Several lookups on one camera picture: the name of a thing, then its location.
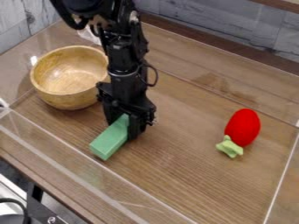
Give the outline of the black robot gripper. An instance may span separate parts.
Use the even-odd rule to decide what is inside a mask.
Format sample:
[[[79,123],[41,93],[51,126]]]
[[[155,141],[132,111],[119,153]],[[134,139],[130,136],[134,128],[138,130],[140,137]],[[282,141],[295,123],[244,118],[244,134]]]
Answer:
[[[128,114],[128,139],[134,140],[155,122],[156,106],[146,95],[151,86],[147,82],[148,71],[136,69],[126,72],[108,69],[107,73],[109,82],[100,81],[96,85],[107,124],[111,125],[124,113]]]

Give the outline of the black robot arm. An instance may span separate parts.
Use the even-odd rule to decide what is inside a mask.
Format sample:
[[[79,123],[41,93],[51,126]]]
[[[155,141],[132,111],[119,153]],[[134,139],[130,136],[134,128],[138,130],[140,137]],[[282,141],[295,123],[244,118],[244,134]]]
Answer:
[[[147,62],[148,41],[134,0],[51,0],[52,7],[69,28],[89,28],[107,55],[108,82],[99,82],[97,99],[103,103],[108,123],[128,116],[131,139],[155,123],[156,106],[147,97],[148,80],[155,67]]]

